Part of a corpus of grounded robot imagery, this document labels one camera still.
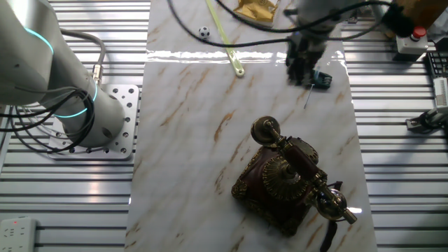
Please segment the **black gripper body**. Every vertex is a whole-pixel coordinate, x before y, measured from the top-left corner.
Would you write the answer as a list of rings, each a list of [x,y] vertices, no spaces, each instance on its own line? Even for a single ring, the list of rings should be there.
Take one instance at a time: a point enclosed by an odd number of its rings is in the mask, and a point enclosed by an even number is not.
[[[314,69],[326,50],[326,42],[313,37],[295,32],[287,37],[288,49],[286,66],[299,65],[306,69]]]

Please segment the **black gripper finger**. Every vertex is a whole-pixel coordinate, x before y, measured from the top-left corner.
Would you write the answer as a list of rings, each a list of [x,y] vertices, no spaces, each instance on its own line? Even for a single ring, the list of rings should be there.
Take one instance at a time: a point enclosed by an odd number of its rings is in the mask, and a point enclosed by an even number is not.
[[[310,86],[314,83],[314,70],[305,66],[302,70],[301,86]]]
[[[301,85],[301,68],[297,65],[291,64],[287,68],[288,82],[291,85]]]

